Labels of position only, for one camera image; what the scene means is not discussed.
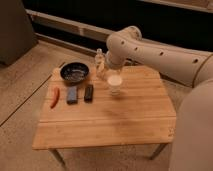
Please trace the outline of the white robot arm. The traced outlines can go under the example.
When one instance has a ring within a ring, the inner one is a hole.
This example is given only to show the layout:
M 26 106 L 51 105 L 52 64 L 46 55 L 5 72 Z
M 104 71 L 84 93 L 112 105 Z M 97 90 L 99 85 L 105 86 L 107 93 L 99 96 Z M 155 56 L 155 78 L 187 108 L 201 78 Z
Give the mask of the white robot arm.
M 138 27 L 110 34 L 106 63 L 129 58 L 191 88 L 176 120 L 169 171 L 213 171 L 213 52 L 144 42 Z

